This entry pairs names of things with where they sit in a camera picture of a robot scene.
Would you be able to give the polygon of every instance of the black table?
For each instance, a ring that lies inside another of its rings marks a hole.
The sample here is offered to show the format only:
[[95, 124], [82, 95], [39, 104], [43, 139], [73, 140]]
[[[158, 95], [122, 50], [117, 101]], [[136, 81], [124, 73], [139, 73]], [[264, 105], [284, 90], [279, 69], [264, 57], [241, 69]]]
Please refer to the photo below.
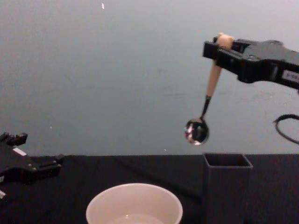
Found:
[[[245, 223], [299, 223], [299, 155], [248, 155], [254, 166]], [[49, 157], [36, 157], [43, 161]], [[0, 189], [1, 224], [84, 224], [89, 202], [112, 186], [143, 182], [172, 191], [184, 209], [182, 224], [199, 224], [201, 155], [67, 156], [59, 176]]]

